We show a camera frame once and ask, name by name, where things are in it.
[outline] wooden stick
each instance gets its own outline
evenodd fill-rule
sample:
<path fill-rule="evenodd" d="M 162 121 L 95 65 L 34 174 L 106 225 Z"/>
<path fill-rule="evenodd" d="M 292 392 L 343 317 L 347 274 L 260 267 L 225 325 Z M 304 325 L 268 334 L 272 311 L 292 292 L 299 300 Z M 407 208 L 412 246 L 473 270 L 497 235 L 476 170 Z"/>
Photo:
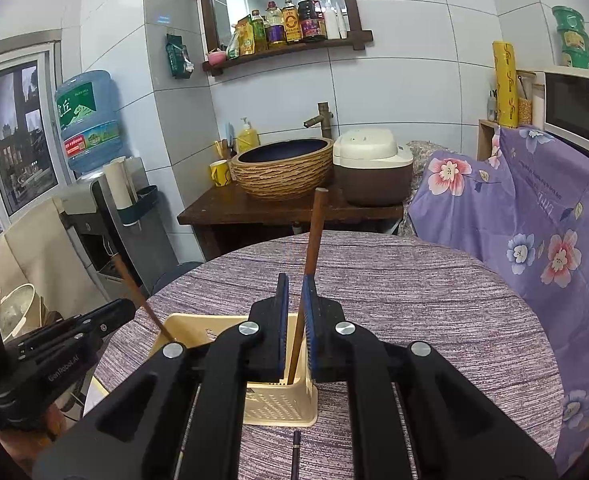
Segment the wooden stick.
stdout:
<path fill-rule="evenodd" d="M 155 325 L 159 327 L 159 330 L 161 330 L 161 333 L 164 335 L 164 337 L 168 341 L 174 341 L 175 339 L 172 337 L 168 329 L 163 326 L 161 320 L 157 317 L 157 315 L 152 311 L 152 309 L 148 305 L 148 301 L 145 299 L 145 296 L 143 296 L 143 293 L 139 290 L 139 287 L 136 286 L 134 278 L 132 277 L 130 271 L 126 267 L 126 264 L 121 258 L 121 255 L 117 253 L 114 256 L 112 256 L 112 259 L 114 261 L 114 267 L 116 267 L 116 270 L 119 271 L 119 274 L 124 279 L 124 282 L 126 282 L 126 285 L 130 288 L 130 291 L 134 295 L 136 301 L 138 303 L 141 303 L 143 310 L 145 310 L 146 314 L 150 316 L 150 319 L 155 323 Z"/>
<path fill-rule="evenodd" d="M 312 218 L 309 222 L 308 250 L 305 254 L 305 270 L 303 271 L 305 276 L 314 276 L 317 270 L 317 259 L 319 258 L 319 247 L 321 246 L 321 235 L 323 234 L 326 204 L 327 189 L 318 187 L 314 190 Z M 303 314 L 303 295 L 301 295 L 299 313 L 296 317 L 296 328 L 294 329 L 294 344 L 292 346 L 292 357 L 290 358 L 290 370 L 288 371 L 288 384 L 294 382 L 296 367 L 299 364 L 304 329 L 305 315 Z"/>

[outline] black pen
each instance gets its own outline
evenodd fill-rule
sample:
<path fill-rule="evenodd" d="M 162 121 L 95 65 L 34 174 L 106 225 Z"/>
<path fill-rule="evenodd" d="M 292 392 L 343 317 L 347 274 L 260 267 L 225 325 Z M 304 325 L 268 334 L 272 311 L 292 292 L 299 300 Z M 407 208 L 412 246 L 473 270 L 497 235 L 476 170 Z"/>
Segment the black pen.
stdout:
<path fill-rule="evenodd" d="M 299 480 L 299 452 L 301 450 L 301 431 L 294 430 L 292 440 L 292 473 L 290 480 Z"/>

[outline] yellow soap bottle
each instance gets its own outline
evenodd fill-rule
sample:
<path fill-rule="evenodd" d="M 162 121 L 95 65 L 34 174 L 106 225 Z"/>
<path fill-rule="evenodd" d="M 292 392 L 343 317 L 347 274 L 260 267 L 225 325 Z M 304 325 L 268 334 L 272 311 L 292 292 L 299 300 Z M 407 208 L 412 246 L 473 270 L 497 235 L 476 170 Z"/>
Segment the yellow soap bottle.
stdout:
<path fill-rule="evenodd" d="M 243 117 L 243 130 L 237 136 L 237 153 L 247 152 L 259 145 L 257 131 L 252 127 L 248 118 Z"/>

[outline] microwave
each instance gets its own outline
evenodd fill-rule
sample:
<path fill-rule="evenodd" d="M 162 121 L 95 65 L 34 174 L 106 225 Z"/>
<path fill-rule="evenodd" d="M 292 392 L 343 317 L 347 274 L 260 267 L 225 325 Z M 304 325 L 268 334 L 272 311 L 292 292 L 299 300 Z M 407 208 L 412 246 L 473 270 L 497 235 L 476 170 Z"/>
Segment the microwave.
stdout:
<path fill-rule="evenodd" d="M 545 130 L 589 155 L 589 70 L 555 66 L 543 75 Z"/>

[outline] rice cooker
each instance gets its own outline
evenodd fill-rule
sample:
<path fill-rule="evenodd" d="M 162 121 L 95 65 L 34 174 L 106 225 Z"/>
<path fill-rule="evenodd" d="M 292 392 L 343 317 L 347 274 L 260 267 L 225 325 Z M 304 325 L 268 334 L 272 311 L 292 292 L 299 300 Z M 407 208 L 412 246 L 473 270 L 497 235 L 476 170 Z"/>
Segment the rice cooker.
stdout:
<path fill-rule="evenodd" d="M 335 179 L 351 204 L 392 206 L 409 196 L 414 156 L 390 130 L 351 130 L 338 137 L 332 154 Z"/>

